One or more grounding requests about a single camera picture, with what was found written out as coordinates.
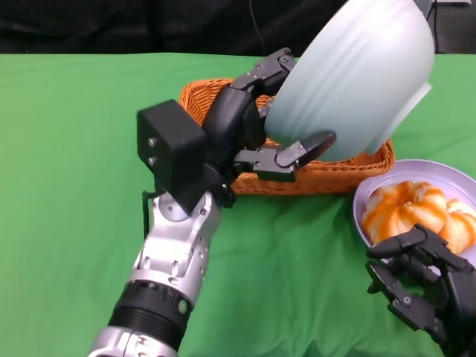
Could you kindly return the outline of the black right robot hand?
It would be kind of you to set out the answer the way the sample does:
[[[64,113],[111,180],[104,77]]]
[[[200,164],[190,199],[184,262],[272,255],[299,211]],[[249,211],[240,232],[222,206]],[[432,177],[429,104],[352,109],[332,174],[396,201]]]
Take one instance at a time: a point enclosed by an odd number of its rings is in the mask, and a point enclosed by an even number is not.
[[[417,224],[372,245],[367,291],[412,330],[428,333],[444,356],[475,355],[475,267],[432,230]]]

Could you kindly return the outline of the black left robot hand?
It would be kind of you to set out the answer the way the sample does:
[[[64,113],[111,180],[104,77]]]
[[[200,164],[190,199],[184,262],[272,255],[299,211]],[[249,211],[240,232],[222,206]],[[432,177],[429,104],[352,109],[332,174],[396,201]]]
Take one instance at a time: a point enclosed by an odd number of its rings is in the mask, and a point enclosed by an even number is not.
[[[255,173],[266,181],[293,182],[299,169],[323,155],[335,142],[333,131],[296,140],[288,147],[266,145],[273,96],[296,64],[289,48],[257,62],[253,69],[220,90],[202,128],[208,139],[206,159],[213,177],[210,187],[218,205],[232,208],[236,194],[231,185],[242,173]]]

